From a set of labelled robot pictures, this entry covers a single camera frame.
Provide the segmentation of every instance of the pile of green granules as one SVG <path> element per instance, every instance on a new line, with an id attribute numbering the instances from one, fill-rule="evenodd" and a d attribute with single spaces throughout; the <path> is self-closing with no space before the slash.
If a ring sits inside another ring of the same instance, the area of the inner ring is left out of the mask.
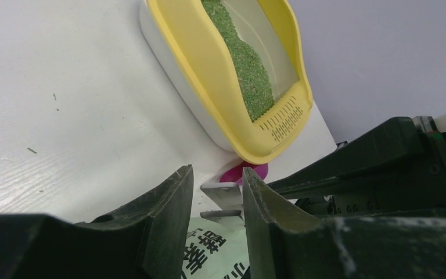
<path id="1" fill-rule="evenodd" d="M 257 52 L 239 38 L 232 18 L 220 0 L 202 0 L 202 4 L 230 51 L 243 102 L 253 122 L 274 105 L 268 73 Z"/>

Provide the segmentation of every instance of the purple scoop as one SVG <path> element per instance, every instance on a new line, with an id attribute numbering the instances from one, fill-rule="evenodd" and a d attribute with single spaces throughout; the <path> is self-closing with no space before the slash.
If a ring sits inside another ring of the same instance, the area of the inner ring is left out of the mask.
<path id="1" fill-rule="evenodd" d="M 247 162 L 242 162 L 238 166 L 228 170 L 220 177 L 220 182 L 236 182 L 238 185 L 242 186 L 242 176 L 243 168 L 252 168 L 259 177 L 263 180 L 266 178 L 269 172 L 268 164 L 251 164 Z"/>

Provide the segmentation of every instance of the table surface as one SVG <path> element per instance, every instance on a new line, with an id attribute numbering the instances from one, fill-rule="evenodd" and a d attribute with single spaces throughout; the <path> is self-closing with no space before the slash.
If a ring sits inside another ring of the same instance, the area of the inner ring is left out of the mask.
<path id="1" fill-rule="evenodd" d="M 314 105 L 267 181 L 335 148 Z M 193 164 L 197 216 L 217 209 L 201 183 L 238 161 L 153 56 L 138 0 L 0 0 L 0 213 L 91 221 Z"/>

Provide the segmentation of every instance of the gray background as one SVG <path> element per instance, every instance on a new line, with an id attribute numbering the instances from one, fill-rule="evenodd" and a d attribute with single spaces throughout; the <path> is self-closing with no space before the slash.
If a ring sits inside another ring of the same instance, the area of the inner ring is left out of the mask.
<path id="1" fill-rule="evenodd" d="M 392 116 L 446 112 L 446 1 L 289 0 L 336 142 Z"/>

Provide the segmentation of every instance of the yellow litter box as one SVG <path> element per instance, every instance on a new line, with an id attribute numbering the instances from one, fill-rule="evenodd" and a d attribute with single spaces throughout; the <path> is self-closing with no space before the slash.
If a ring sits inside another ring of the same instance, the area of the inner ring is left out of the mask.
<path id="1" fill-rule="evenodd" d="M 286 0 L 221 4 L 268 75 L 274 102 L 256 119 L 244 102 L 238 61 L 201 0 L 142 0 L 142 31 L 211 139 L 249 163 L 268 163 L 300 134 L 312 108 L 297 20 Z"/>

